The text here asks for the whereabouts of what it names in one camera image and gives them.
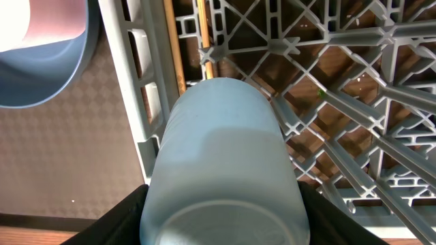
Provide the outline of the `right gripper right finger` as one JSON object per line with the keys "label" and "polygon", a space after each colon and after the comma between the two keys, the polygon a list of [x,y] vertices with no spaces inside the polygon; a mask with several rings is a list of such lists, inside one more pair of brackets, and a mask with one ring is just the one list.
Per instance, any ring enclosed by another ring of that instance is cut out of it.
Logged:
{"label": "right gripper right finger", "polygon": [[306,182],[298,181],[298,187],[309,221],[310,245],[388,245]]}

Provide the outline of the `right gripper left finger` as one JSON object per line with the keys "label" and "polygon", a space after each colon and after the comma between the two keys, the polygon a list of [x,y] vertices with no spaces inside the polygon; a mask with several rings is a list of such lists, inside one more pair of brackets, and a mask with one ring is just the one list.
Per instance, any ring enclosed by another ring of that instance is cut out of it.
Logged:
{"label": "right gripper left finger", "polygon": [[140,245],[140,219],[148,192],[140,185],[90,227],[62,245]]}

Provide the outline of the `light blue cup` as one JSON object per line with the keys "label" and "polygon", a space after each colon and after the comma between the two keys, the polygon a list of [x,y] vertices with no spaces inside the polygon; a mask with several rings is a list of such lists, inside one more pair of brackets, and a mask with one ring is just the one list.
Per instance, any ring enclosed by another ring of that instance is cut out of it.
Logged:
{"label": "light blue cup", "polygon": [[213,78],[176,102],[140,220],[142,244],[308,244],[277,119],[254,87]]}

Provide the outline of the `pink cup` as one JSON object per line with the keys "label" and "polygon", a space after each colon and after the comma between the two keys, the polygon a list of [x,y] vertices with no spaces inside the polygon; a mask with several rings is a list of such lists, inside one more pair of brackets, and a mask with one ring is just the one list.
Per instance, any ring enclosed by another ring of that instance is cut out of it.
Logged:
{"label": "pink cup", "polygon": [[85,0],[1,0],[1,51],[74,39],[86,22]]}

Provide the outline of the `grey dishwasher rack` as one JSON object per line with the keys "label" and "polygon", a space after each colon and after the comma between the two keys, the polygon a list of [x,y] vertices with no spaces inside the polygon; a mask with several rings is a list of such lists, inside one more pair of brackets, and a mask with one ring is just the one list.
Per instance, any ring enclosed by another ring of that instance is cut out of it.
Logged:
{"label": "grey dishwasher rack", "polygon": [[[99,8],[150,186],[182,96],[164,1]],[[210,80],[207,61],[214,78],[251,85],[273,110],[297,184],[383,241],[435,243],[435,19],[424,18],[434,1],[207,0],[208,48],[197,1],[173,8],[187,90]]]}

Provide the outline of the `brown serving tray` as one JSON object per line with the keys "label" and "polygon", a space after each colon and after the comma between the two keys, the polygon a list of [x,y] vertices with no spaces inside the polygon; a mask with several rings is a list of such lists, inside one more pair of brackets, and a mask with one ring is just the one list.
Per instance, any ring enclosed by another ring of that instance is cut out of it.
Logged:
{"label": "brown serving tray", "polygon": [[80,230],[143,184],[104,32],[50,101],[1,110],[1,224]]}

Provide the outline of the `wooden chopstick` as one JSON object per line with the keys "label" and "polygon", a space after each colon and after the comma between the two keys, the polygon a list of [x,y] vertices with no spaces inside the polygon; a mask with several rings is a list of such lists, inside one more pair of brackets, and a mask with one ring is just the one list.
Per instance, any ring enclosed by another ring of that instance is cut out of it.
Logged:
{"label": "wooden chopstick", "polygon": [[[208,34],[208,23],[206,17],[205,1],[197,0],[197,8],[198,8],[198,18],[200,24],[200,34],[202,38],[202,47],[208,48],[210,46],[210,39]],[[214,78],[213,65],[210,61],[205,62],[205,68],[206,68],[206,78],[207,79]]]}
{"label": "wooden chopstick", "polygon": [[170,46],[176,74],[176,81],[179,95],[182,95],[186,90],[185,76],[183,72],[183,63],[181,59],[180,46],[178,42],[178,33],[176,29],[176,20],[174,16],[174,8],[172,0],[163,0],[166,22],[168,26],[168,35],[170,38]]}

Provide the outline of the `dark blue plate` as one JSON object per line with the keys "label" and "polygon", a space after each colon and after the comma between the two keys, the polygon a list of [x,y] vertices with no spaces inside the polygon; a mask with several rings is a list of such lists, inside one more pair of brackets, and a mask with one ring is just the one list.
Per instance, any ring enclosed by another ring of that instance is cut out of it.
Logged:
{"label": "dark blue plate", "polygon": [[1,53],[2,108],[45,103],[81,77],[99,36],[96,0],[86,1],[86,17],[86,29],[75,39]]}

